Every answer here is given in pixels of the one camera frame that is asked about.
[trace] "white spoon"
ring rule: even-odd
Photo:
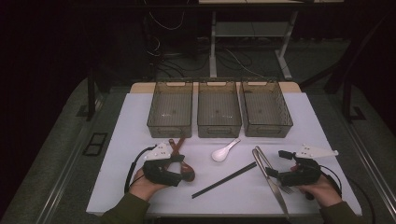
[[[224,161],[230,149],[240,141],[241,139],[235,138],[227,147],[223,147],[219,150],[212,152],[212,159],[214,161]]]

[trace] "hand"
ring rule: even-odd
[[[129,193],[134,196],[149,201],[152,195],[160,189],[167,188],[168,186],[162,184],[154,184],[149,181],[143,173],[143,170],[140,168],[136,174],[134,175],[132,186],[129,188]]]
[[[321,175],[318,182],[315,184],[296,186],[296,188],[302,193],[311,193],[317,199],[321,207],[329,207],[343,201],[324,175]]]

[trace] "metal tongs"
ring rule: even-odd
[[[262,173],[265,176],[265,179],[268,182],[268,185],[271,188],[271,191],[274,193],[277,202],[279,203],[280,207],[283,210],[283,213],[285,213],[285,216],[287,219],[289,219],[289,212],[288,212],[288,207],[286,206],[285,200],[282,197],[282,194],[280,193],[279,187],[274,183],[274,181],[270,178],[270,176],[265,172],[265,167],[262,165],[262,160],[261,158],[267,163],[269,166],[269,161],[267,158],[264,156],[264,153],[262,153],[262,150],[259,147],[255,147],[252,150],[254,159],[256,160],[257,164],[259,165],[260,169],[262,170]]]

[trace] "black chopstick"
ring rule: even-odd
[[[203,193],[205,193],[207,191],[210,191],[211,189],[217,187],[218,185],[220,185],[220,184],[222,184],[224,182],[227,182],[227,181],[231,180],[232,178],[234,178],[234,177],[236,177],[238,175],[241,175],[242,173],[244,173],[244,172],[246,172],[246,171],[248,171],[248,170],[250,170],[250,169],[252,169],[252,168],[254,168],[256,166],[257,166],[257,163],[254,161],[253,163],[245,166],[244,168],[238,170],[237,172],[225,177],[224,179],[221,179],[220,181],[216,182],[215,184],[213,184],[213,185],[211,185],[211,186],[209,186],[209,187],[207,187],[205,189],[202,189],[202,190],[192,194],[192,198],[196,198],[196,197],[200,196],[201,194],[203,194]]]

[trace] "white tabletop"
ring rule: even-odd
[[[186,139],[180,153],[186,156],[184,161],[194,168],[195,180],[190,183],[181,181],[178,187],[169,187],[154,195],[150,200],[148,216],[282,217],[282,210],[259,167],[197,198],[193,199],[191,195],[252,163],[254,158],[251,150],[255,146],[260,146],[279,172],[286,172],[294,165],[294,161],[279,158],[277,156],[279,150],[295,152],[302,144],[331,150],[307,96],[304,93],[284,93],[284,97],[294,122],[286,138],[245,137],[242,127],[239,135],[241,142],[231,149],[225,161],[216,162],[211,159],[211,153],[225,147],[233,139],[198,137],[196,125],[198,97],[194,94],[192,138]],[[146,147],[161,142],[167,144],[168,139],[151,138],[149,134],[147,119],[151,98],[152,93],[127,94],[87,207],[88,213],[100,216],[114,207],[123,196],[125,178],[137,154]],[[344,201],[349,203],[356,214],[361,215],[361,207],[337,159],[327,157],[316,161],[338,174],[343,185]],[[141,158],[136,170],[143,162]],[[170,167],[170,171],[173,172],[178,172],[178,169],[177,163],[173,163]],[[295,191],[291,195],[282,192],[290,215],[292,217],[317,215],[318,204],[306,200],[303,194],[298,190]]]

